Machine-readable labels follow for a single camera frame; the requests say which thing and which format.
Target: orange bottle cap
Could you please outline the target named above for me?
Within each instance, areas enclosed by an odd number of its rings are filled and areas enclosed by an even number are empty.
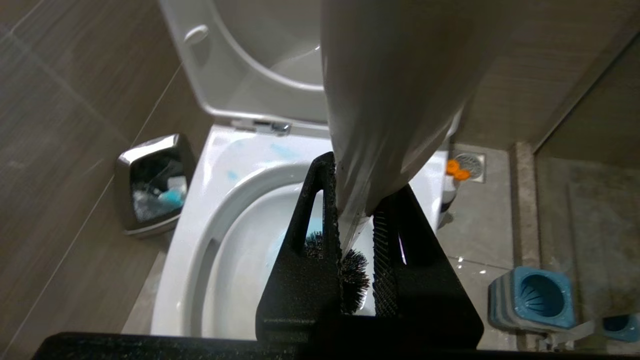
[[[447,161],[447,175],[454,175],[458,170],[460,170],[458,160],[451,159]]]
[[[458,181],[464,181],[471,177],[471,172],[469,170],[458,170],[453,174],[453,178]]]

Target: toilet hinge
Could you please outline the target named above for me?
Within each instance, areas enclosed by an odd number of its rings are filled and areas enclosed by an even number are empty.
[[[277,122],[253,119],[234,119],[231,125],[242,130],[255,131],[261,134],[287,136],[291,131],[290,122]]]

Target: black bristles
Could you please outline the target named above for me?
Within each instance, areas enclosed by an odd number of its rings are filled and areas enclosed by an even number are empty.
[[[322,241],[321,231],[314,231],[307,235],[305,239],[305,256],[313,259],[322,259]]]
[[[360,304],[367,293],[369,277],[365,272],[367,258],[353,249],[340,264],[342,269],[342,306],[347,314],[353,314],[360,308]]]
[[[314,231],[305,239],[305,256],[322,259],[323,234]],[[340,281],[342,283],[342,308],[346,314],[353,314],[367,293],[369,277],[365,269],[367,258],[359,251],[349,250],[340,262]]]

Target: blue container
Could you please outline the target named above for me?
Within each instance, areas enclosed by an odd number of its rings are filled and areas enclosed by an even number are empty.
[[[489,320],[497,327],[530,331],[575,326],[569,279],[519,266],[489,286]]]
[[[610,339],[635,343],[640,340],[638,319],[635,315],[620,315],[602,319],[604,335]]]

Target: trash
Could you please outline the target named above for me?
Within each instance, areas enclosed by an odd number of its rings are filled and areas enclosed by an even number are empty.
[[[168,160],[163,165],[151,180],[132,186],[133,210],[139,222],[161,217],[184,205],[187,178],[182,175],[182,164]]]

